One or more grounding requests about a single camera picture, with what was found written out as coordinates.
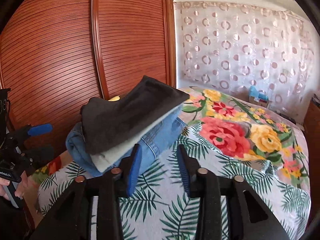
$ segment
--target sheer curtain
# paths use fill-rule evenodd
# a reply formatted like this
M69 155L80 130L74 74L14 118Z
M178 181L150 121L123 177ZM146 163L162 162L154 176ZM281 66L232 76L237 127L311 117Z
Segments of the sheer curtain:
M241 99L254 85L271 108L303 118L300 105L319 48L310 22L237 3L186 1L175 9L181 79Z

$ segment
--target black folded garment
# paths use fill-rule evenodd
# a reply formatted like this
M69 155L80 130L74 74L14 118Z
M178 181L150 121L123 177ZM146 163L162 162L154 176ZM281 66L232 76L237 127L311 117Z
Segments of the black folded garment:
M118 101L90 98L81 108L86 152L101 154L125 143L188 99L188 94L148 76Z

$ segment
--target blue jeans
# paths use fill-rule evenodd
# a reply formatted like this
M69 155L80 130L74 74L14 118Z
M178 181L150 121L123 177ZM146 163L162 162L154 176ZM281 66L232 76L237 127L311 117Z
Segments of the blue jeans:
M181 107L173 111L139 140L138 143L142 150L139 174L145 172L154 160L174 143L182 132L185 123L178 117L180 110ZM127 151L118 161L113 165L106 167L105 171L101 173L93 164L90 155L85 151L84 137L80 122L77 123L68 134L66 147L73 160L93 177L101 176L111 168L118 166L122 158L130 156L132 152L132 149Z

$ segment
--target wardrobe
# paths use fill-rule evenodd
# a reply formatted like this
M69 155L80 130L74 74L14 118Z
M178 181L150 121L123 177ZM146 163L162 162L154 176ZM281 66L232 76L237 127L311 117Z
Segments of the wardrobe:
M166 0L24 0L0 35L0 85L11 88L9 128L51 123L25 142L55 155L80 108L130 91L143 75L169 85Z

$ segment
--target folded clothes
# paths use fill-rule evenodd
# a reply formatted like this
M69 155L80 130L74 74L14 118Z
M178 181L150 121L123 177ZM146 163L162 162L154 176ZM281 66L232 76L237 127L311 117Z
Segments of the folded clothes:
M142 160L139 170L139 174L145 172L153 161L166 149L168 149L181 133L184 122L178 118L178 114L181 110L181 106L172 111L162 121L160 121L151 130L145 133L138 143L142 150ZM129 149L124 155L116 160L111 165L105 166L105 169L100 172L94 165L91 155L85 150L84 136L82 133L81 123L77 123L71 132L67 136L66 140L67 150L72 156L73 160L93 177L101 176L104 172L110 170L113 167L119 165L120 161L124 157L128 157L131 154L132 148ZM100 156L101 163L107 165L102 156Z
M81 108L86 153L98 171L104 172L188 98L147 76L118 101L91 98Z

